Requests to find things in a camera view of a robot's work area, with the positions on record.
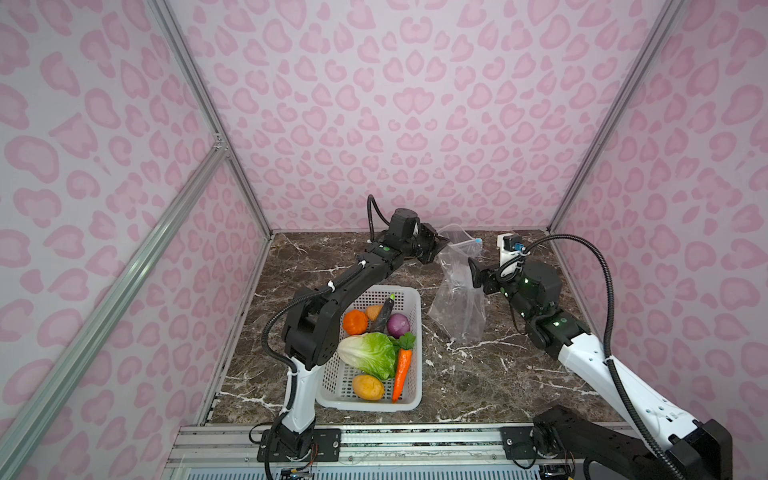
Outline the clear zip top bag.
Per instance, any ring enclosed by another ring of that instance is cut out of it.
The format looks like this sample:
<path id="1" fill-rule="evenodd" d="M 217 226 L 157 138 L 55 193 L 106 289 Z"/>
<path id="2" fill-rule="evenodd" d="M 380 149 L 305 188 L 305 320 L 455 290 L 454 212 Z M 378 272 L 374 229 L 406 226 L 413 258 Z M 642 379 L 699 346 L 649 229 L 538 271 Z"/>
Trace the clear zip top bag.
<path id="1" fill-rule="evenodd" d="M 480 259 L 483 241 L 457 224 L 442 227 L 438 233 L 449 243 L 436 257 L 443 280 L 428 315 L 458 343 L 479 343 L 486 325 L 486 297 L 473 287 L 469 260 Z"/>

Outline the purple onion toy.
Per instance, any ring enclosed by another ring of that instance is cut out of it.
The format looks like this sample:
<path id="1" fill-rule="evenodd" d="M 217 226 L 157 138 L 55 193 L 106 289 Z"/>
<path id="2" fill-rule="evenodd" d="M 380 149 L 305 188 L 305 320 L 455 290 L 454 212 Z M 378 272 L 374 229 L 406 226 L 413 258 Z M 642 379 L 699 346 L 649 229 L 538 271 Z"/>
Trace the purple onion toy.
<path id="1" fill-rule="evenodd" d="M 394 313 L 390 316 L 386 329 L 390 336 L 399 339 L 411 331 L 411 323 L 406 315 Z"/>

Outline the dark eggplant toy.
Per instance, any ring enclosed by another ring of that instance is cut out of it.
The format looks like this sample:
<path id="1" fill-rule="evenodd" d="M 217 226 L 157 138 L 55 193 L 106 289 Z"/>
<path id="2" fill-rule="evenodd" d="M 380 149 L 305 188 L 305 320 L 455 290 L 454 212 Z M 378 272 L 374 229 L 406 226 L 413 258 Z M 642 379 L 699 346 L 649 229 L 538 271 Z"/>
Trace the dark eggplant toy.
<path id="1" fill-rule="evenodd" d="M 379 309 L 377 316 L 370 322 L 369 329 L 368 329 L 370 333 L 385 332 L 394 308 L 394 304 L 395 304 L 395 295 L 390 294 L 387 297 L 387 299 L 384 301 L 384 303 L 381 305 L 381 308 Z"/>

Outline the orange carrot toy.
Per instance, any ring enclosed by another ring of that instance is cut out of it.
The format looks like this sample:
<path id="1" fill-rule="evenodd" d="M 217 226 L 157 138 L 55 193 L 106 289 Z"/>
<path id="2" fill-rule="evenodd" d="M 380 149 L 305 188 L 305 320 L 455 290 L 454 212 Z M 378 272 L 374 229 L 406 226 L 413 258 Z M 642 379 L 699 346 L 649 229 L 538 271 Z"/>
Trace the orange carrot toy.
<path id="1" fill-rule="evenodd" d="M 396 403 L 403 393 L 405 381 L 411 366 L 416 337 L 413 333 L 407 332 L 398 338 L 395 344 L 398 347 L 398 355 L 391 395 L 391 401 L 393 403 Z"/>

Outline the white perforated plastic basket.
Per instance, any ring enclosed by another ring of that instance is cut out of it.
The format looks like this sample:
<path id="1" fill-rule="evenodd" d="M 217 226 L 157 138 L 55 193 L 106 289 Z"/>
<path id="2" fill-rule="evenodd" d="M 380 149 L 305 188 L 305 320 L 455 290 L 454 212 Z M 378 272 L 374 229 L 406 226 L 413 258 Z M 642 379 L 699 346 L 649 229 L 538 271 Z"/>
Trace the white perforated plastic basket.
<path id="1" fill-rule="evenodd" d="M 415 409 L 422 399 L 421 297 L 409 287 L 373 286 L 353 301 L 342 315 L 374 314 L 385 303 L 392 304 L 395 339 L 388 329 L 352 335 L 339 330 L 340 343 L 324 373 L 316 401 L 326 408 L 365 412 L 399 412 Z"/>

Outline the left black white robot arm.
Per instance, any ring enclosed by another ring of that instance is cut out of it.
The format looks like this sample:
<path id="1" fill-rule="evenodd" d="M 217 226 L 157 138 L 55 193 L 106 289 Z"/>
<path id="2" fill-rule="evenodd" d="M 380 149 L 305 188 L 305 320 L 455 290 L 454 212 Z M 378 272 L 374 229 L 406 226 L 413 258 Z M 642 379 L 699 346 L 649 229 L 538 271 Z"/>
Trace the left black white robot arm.
<path id="1" fill-rule="evenodd" d="M 296 292 L 285 311 L 284 352 L 279 354 L 263 347 L 289 369 L 287 397 L 278 423 L 282 433 L 298 437 L 313 429 L 319 368 L 336 352 L 341 317 L 346 309 L 406 260 L 429 264 L 449 243 L 432 225 L 406 208 L 394 211 L 385 230 L 369 232 L 372 238 L 357 255 L 354 266 L 323 287 Z"/>

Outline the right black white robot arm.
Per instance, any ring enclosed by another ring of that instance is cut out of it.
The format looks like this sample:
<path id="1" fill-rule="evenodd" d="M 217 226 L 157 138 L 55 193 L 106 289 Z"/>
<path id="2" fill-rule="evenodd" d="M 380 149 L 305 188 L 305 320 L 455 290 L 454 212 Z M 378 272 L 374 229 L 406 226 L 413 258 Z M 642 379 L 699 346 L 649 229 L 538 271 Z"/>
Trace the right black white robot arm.
<path id="1" fill-rule="evenodd" d="M 621 434 L 555 406 L 536 416 L 531 450 L 544 458 L 578 454 L 627 479 L 730 479 L 733 438 L 715 420 L 702 422 L 654 390 L 587 326 L 557 304 L 555 269 L 514 252 L 498 267 L 468 261 L 472 284 L 500 293 L 525 323 L 532 343 L 584 380 L 631 425 Z"/>

